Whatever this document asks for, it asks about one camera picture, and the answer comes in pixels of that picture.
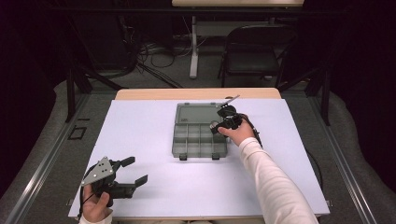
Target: white tabletop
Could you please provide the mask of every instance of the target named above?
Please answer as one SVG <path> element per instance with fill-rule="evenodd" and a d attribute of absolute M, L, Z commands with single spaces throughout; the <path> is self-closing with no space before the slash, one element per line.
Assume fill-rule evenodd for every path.
<path fill-rule="evenodd" d="M 304 0 L 173 0 L 174 7 L 301 7 Z"/>
<path fill-rule="evenodd" d="M 119 183 L 134 183 L 148 175 L 148 183 L 132 199 L 116 199 L 114 219 L 216 219 L 260 217 L 254 183 L 239 159 L 238 149 L 219 161 L 172 155 L 173 129 L 178 103 L 224 102 L 212 100 L 113 101 L 87 169 L 104 156 L 136 162 L 117 172 Z M 304 146 L 286 102 L 282 99 L 237 99 L 233 106 L 249 115 L 260 131 L 264 148 L 303 192 L 317 215 L 329 214 Z M 78 214 L 78 193 L 69 216 Z"/>

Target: chair backrest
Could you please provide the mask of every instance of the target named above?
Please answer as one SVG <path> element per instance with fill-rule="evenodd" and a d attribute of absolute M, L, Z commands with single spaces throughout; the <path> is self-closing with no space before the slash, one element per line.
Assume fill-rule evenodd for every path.
<path fill-rule="evenodd" d="M 295 29 L 288 25 L 248 25 L 232 30 L 226 39 L 226 46 L 245 45 L 288 45 L 297 40 Z"/>

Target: wooden desk top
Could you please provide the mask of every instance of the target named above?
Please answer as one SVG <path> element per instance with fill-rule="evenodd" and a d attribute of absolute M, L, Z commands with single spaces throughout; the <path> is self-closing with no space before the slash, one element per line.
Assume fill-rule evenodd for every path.
<path fill-rule="evenodd" d="M 116 100 L 204 100 L 227 97 L 281 99 L 275 88 L 201 88 L 120 90 Z"/>
<path fill-rule="evenodd" d="M 174 7 L 301 7 L 304 0 L 173 0 Z"/>

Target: gray carpet floor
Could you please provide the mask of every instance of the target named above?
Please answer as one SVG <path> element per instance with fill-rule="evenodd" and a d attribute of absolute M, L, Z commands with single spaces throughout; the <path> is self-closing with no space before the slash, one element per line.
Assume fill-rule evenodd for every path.
<path fill-rule="evenodd" d="M 198 78 L 190 79 L 189 55 L 176 57 L 170 66 L 156 68 L 177 81 L 184 88 L 219 87 L 217 72 L 219 71 L 221 47 L 206 41 L 200 47 Z M 167 65 L 172 58 L 166 54 L 156 54 L 152 57 L 153 64 Z M 112 80 L 128 88 L 169 88 L 168 85 L 135 69 L 131 74 Z M 257 78 L 234 79 L 227 81 L 229 87 L 266 87 L 266 80 Z M 11 187 L 0 200 L 0 223 L 9 222 L 11 217 L 20 216 L 20 223 L 77 223 L 67 217 L 70 206 L 68 201 L 75 197 L 78 184 L 91 155 L 96 138 L 101 130 L 110 102 L 115 92 L 102 83 L 92 80 L 94 91 L 90 95 L 80 94 L 77 97 L 81 103 L 78 113 L 68 124 L 64 123 L 67 116 L 66 86 L 61 83 L 55 88 L 57 102 L 42 134 L 37 140 L 31 154 L 21 168 Z M 374 170 L 365 162 L 361 155 L 358 136 L 352 117 L 345 109 L 341 99 L 332 94 L 330 104 L 331 127 L 323 128 L 318 117 L 316 98 L 306 98 L 302 92 L 304 83 L 282 93 L 286 99 L 296 126 L 303 139 L 306 149 L 313 155 L 317 165 L 312 166 L 319 177 L 323 177 L 323 193 L 326 200 L 332 202 L 331 214 L 320 219 L 320 223 L 396 223 L 396 195 L 378 178 Z M 84 127 L 86 132 L 79 140 L 68 139 L 73 127 Z M 359 191 L 367 203 L 374 220 L 364 218 L 356 202 L 353 190 L 342 175 L 342 169 L 334 157 L 332 141 L 328 132 L 333 134 L 336 146 L 345 156 L 351 173 L 359 184 Z M 54 163 L 48 167 L 48 173 L 43 175 L 43 184 L 36 191 L 33 200 L 26 204 L 25 209 L 16 210 L 21 203 L 21 196 L 28 190 L 36 170 L 45 164 L 45 159 L 55 148 L 59 148 L 54 156 Z"/>

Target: person's left hand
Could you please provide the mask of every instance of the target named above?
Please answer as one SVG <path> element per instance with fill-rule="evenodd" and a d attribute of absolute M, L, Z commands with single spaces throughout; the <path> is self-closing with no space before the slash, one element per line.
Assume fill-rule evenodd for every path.
<path fill-rule="evenodd" d="M 82 214 L 89 222 L 99 222 L 108 217 L 113 210 L 106 207 L 110 195 L 103 192 L 101 197 L 98 198 L 93 195 L 92 186 L 87 185 L 84 187 L 84 201 L 87 200 L 82 207 Z"/>

